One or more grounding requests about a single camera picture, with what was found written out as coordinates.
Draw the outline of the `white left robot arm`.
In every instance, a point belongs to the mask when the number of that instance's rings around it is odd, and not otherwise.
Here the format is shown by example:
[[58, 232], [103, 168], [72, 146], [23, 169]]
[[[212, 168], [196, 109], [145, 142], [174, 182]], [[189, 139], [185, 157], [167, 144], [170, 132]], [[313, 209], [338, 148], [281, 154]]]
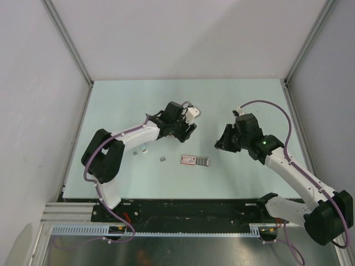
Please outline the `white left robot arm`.
[[124, 154], [139, 145], [169, 135], [180, 143], [185, 142], [197, 128], [194, 121], [200, 115], [200, 109], [188, 101], [182, 104], [171, 101], [157, 114], [147, 114], [142, 124], [119, 133], [100, 129], [94, 134], [81, 159], [83, 177], [94, 184], [99, 201], [105, 206], [103, 215], [108, 220], [115, 222], [123, 214], [119, 205], [121, 196], [114, 179]]

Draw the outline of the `red white staple box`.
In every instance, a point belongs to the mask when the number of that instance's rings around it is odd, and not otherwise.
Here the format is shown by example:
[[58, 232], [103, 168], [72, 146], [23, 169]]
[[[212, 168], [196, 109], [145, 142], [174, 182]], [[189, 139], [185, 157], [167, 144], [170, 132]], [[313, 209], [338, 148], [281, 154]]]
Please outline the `red white staple box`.
[[182, 155], [180, 163], [183, 165], [209, 167], [210, 159], [208, 157]]

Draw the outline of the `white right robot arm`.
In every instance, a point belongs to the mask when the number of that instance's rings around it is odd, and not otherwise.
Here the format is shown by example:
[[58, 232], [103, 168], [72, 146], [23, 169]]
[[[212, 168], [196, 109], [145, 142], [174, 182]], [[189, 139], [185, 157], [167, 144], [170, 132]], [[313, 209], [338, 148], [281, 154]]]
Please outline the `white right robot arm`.
[[215, 148], [228, 152], [246, 150], [255, 161], [285, 180], [302, 203], [268, 193], [258, 200], [256, 217], [269, 222], [274, 217], [303, 227], [319, 245], [332, 243], [353, 226], [353, 198], [345, 190], [337, 192], [284, 153], [284, 144], [273, 135], [264, 135], [253, 114], [233, 111], [235, 122], [227, 124]]

